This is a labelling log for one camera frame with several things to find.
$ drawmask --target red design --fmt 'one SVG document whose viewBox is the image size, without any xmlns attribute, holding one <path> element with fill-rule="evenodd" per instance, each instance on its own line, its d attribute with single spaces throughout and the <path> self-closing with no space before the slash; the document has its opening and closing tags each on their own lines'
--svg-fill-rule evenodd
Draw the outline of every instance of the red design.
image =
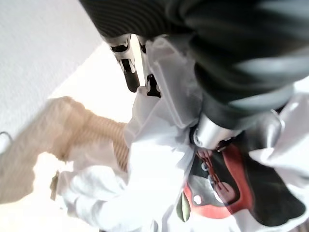
<svg viewBox="0 0 309 232">
<path fill-rule="evenodd" d="M 240 198 L 238 201 L 223 207 L 214 205 L 196 206 L 192 203 L 193 197 L 188 184 L 186 184 L 183 190 L 189 200 L 191 211 L 207 218 L 222 219 L 238 212 L 239 210 L 251 209 L 253 205 L 253 197 L 246 179 L 244 164 L 240 151 L 234 145 L 230 145 L 222 153 L 225 164 L 239 188 Z M 217 175 L 215 173 L 211 173 L 214 172 L 213 168 L 210 168 L 209 170 L 210 174 L 214 175 L 215 179 L 218 181 L 219 179 Z M 224 185 L 224 182 L 221 183 L 221 186 L 227 189 Z"/>
</svg>

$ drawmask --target cartoon print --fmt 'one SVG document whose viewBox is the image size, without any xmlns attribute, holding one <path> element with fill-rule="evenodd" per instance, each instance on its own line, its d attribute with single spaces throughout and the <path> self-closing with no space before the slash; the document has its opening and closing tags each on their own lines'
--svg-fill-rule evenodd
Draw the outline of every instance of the cartoon print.
<svg viewBox="0 0 309 232">
<path fill-rule="evenodd" d="M 251 159 L 237 143 L 222 152 L 199 148 L 183 193 L 190 212 L 207 218 L 248 209 L 260 224 L 279 226 L 305 212 L 276 171 Z"/>
</svg>

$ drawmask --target dark gray sleeve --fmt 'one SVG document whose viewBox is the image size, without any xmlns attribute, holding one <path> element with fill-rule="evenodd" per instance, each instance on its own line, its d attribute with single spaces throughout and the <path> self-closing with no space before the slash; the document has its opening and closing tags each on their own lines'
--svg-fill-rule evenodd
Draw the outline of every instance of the dark gray sleeve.
<svg viewBox="0 0 309 232">
<path fill-rule="evenodd" d="M 220 126 L 244 129 L 283 106 L 309 75 L 307 0 L 170 0 L 166 9 L 194 31 L 203 110 Z"/>
</svg>

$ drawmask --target white wall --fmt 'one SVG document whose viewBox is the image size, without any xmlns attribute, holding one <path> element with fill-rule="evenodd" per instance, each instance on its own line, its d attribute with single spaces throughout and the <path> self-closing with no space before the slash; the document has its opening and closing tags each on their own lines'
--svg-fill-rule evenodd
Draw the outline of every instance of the white wall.
<svg viewBox="0 0 309 232">
<path fill-rule="evenodd" d="M 0 0 L 0 131 L 15 137 L 101 41 L 77 0 Z"/>
</svg>

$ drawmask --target beige fabric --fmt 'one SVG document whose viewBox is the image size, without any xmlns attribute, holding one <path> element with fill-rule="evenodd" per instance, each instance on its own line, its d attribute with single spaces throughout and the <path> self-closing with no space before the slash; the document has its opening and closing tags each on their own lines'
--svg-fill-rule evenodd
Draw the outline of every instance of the beige fabric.
<svg viewBox="0 0 309 232">
<path fill-rule="evenodd" d="M 102 139 L 113 140 L 119 165 L 125 170 L 128 148 L 122 137 L 124 125 L 95 115 L 69 97 L 51 100 L 0 157 L 0 231 L 28 231 L 28 223 L 35 223 L 38 216 L 41 222 L 36 226 L 40 230 L 42 218 L 48 225 L 45 231 L 72 231 L 74 227 L 89 230 L 72 218 L 68 224 L 50 201 L 51 182 L 72 146 Z"/>
</svg>

